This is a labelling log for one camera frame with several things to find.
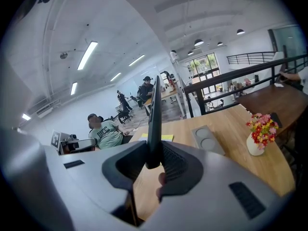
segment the wooden table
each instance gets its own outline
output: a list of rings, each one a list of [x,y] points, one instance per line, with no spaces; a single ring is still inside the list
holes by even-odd
[[[282,123],[282,128],[277,130],[280,134],[302,115],[308,105],[308,95],[286,84],[283,87],[270,85],[236,101],[253,114],[277,113]]]
[[[182,117],[185,117],[185,113],[184,113],[184,110],[183,110],[183,107],[181,105],[181,100],[180,100],[180,97],[179,97],[179,94],[178,94],[178,91],[177,89],[174,89],[173,91],[169,92],[169,91],[163,91],[161,93],[161,100],[165,100],[167,98],[171,98],[175,96],[177,98],[177,101],[178,101],[178,104],[180,106],[180,110],[182,112]],[[152,98],[148,99],[147,102],[145,102],[144,106],[145,108],[147,109],[147,111],[150,113],[150,109],[149,109],[149,105],[151,105],[151,102],[152,102]]]
[[[276,143],[269,143],[264,154],[251,156],[246,147],[250,134],[245,125],[250,114],[240,105],[215,113],[162,124],[162,134],[173,134],[173,141],[195,146],[191,130],[208,125],[226,152],[226,156],[264,180],[278,195],[283,196],[295,188],[293,175]],[[137,141],[148,127],[139,128],[131,141]],[[159,206],[155,191],[161,187],[158,175],[164,172],[159,166],[148,170],[143,167],[134,183],[137,214],[146,220]]]

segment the flower vase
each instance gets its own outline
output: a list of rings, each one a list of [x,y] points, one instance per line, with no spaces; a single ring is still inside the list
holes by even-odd
[[[249,134],[246,144],[247,144],[248,151],[252,156],[259,156],[264,153],[264,149],[260,150],[258,148],[258,145],[252,139],[252,133]]]

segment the large window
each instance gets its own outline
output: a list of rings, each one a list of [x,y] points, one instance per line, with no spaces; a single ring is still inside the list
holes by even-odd
[[[186,62],[186,65],[189,67],[189,71],[193,78],[193,84],[220,75],[214,53],[195,58]],[[206,95],[211,92],[220,91],[220,88],[222,88],[222,84],[217,84],[215,86],[204,88],[202,93],[203,95]]]

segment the black cap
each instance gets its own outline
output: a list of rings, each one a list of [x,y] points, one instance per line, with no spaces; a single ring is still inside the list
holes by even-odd
[[[152,79],[151,77],[146,76],[143,80],[144,80],[144,81],[147,81],[147,80],[151,80],[151,79]]]
[[[90,115],[88,115],[88,121],[90,120],[90,118],[91,117],[93,117],[93,116],[96,116],[97,117],[97,115],[96,114],[90,114]]]

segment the metal railing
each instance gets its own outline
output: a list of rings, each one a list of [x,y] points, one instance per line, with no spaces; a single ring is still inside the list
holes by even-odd
[[[213,113],[213,112],[220,111],[220,110],[223,110],[223,109],[227,109],[227,108],[238,105],[238,102],[234,102],[232,104],[222,106],[218,109],[214,109],[214,110],[211,110],[211,111],[208,111],[208,112],[205,110],[205,104],[212,102],[213,100],[221,99],[223,97],[227,97],[227,96],[230,96],[232,94],[236,94],[238,92],[241,92],[243,90],[252,88],[252,87],[257,86],[259,84],[262,84],[266,81],[270,81],[270,83],[273,84],[273,83],[275,83],[275,78],[280,76],[280,74],[275,74],[275,66],[278,66],[278,65],[281,65],[281,64],[286,65],[289,62],[294,62],[294,67],[285,71],[286,73],[288,73],[288,72],[296,70],[298,67],[308,63],[308,59],[305,60],[305,57],[308,57],[308,55],[305,54],[305,55],[300,55],[300,56],[295,56],[295,57],[283,58],[283,59],[279,59],[279,60],[276,60],[276,61],[271,61],[269,63],[258,64],[258,65],[254,65],[254,66],[251,66],[251,67],[246,67],[246,68],[238,69],[238,70],[235,70],[235,71],[232,71],[232,72],[228,72],[228,73],[225,73],[225,74],[222,74],[222,75],[219,75],[219,76],[207,79],[207,80],[203,80],[201,82],[198,82],[198,83],[184,87],[184,92],[185,92],[185,96],[186,96],[186,99],[187,99],[188,109],[189,109],[191,117],[193,117],[193,110],[192,110],[191,102],[190,102],[190,99],[189,99],[189,93],[192,93],[192,92],[197,93],[197,101],[198,101],[198,104],[199,104],[199,107],[200,107],[201,115],[205,115],[205,114]],[[303,59],[303,63],[297,65],[296,61],[299,60],[299,59]],[[210,99],[204,100],[204,98],[203,98],[203,95],[202,95],[202,92],[201,92],[201,90],[203,88],[210,87],[210,86],[213,86],[213,85],[216,85],[216,84],[228,81],[228,80],[239,78],[239,77],[249,75],[249,74],[252,74],[252,73],[255,73],[255,72],[258,72],[258,71],[262,71],[262,70],[265,70],[265,69],[268,69],[268,68],[271,68],[271,77],[269,77],[269,78],[263,79],[259,82],[252,84],[252,85],[248,85],[248,86],[239,88],[239,89],[234,90],[234,91],[226,92],[222,95],[219,95],[219,96],[216,96],[216,97],[213,97],[213,98],[210,98]]]
[[[229,64],[263,64],[274,58],[274,51],[252,52],[227,56]]]

